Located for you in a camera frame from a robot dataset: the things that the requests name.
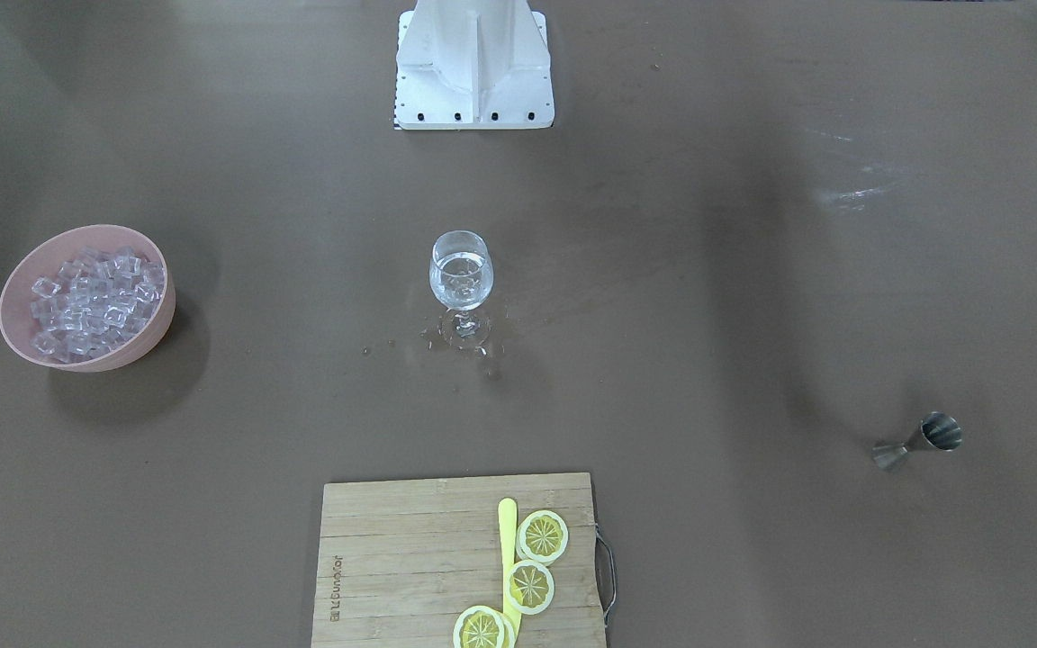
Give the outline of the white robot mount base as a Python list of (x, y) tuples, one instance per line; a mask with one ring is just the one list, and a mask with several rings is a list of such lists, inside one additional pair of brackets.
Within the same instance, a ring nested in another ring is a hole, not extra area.
[(419, 1), (398, 18), (392, 126), (555, 123), (546, 17), (527, 1)]

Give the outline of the wooden cutting board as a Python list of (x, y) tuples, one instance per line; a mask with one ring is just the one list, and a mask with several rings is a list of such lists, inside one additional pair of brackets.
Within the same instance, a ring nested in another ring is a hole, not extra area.
[(465, 608), (502, 608), (497, 507), (548, 509), (569, 543), (552, 565), (558, 591), (524, 616), (518, 647), (605, 647), (597, 534), (586, 472), (380, 482), (323, 489), (313, 647), (452, 647)]

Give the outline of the steel double jigger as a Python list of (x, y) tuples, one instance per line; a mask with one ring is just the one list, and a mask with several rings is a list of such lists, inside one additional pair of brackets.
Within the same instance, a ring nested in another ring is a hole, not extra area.
[(931, 411), (905, 442), (876, 445), (870, 455), (881, 471), (893, 473), (905, 466), (916, 452), (951, 452), (961, 446), (962, 440), (962, 427), (953, 416), (943, 411)]

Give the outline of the clear ice cubes pile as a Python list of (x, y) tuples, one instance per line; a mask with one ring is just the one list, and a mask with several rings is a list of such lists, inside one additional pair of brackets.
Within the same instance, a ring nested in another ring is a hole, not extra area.
[(54, 276), (32, 283), (30, 347), (41, 360), (82, 364), (108, 356), (149, 326), (166, 295), (168, 273), (131, 246), (112, 253), (82, 247)]

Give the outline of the clear wine glass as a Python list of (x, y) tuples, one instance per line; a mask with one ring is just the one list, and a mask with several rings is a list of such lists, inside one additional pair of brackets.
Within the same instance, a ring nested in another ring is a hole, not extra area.
[(452, 230), (435, 241), (428, 264), (429, 288), (446, 311), (439, 332), (450, 347), (482, 347), (491, 335), (491, 316), (482, 311), (493, 290), (494, 269), (484, 238)]

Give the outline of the middle lemon slice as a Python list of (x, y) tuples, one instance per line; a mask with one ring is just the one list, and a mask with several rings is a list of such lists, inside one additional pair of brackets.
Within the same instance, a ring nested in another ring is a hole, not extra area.
[(523, 616), (543, 614), (555, 598), (555, 577), (544, 563), (518, 561), (503, 575), (503, 602)]

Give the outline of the pink bowl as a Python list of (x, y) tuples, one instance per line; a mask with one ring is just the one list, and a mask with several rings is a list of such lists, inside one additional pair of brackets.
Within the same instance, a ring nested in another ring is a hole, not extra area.
[(58, 234), (18, 263), (0, 295), (6, 345), (35, 365), (107, 372), (164, 339), (176, 279), (156, 243), (120, 225)]

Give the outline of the yellow plastic knife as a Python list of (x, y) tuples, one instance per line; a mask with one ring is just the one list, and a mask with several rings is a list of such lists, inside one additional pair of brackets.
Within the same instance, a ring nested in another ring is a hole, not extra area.
[(514, 630), (518, 631), (522, 615), (508, 598), (509, 574), (516, 561), (516, 529), (518, 529), (516, 513), (518, 510), (513, 498), (507, 497), (499, 500), (497, 514), (502, 573), (502, 614), (510, 621)]

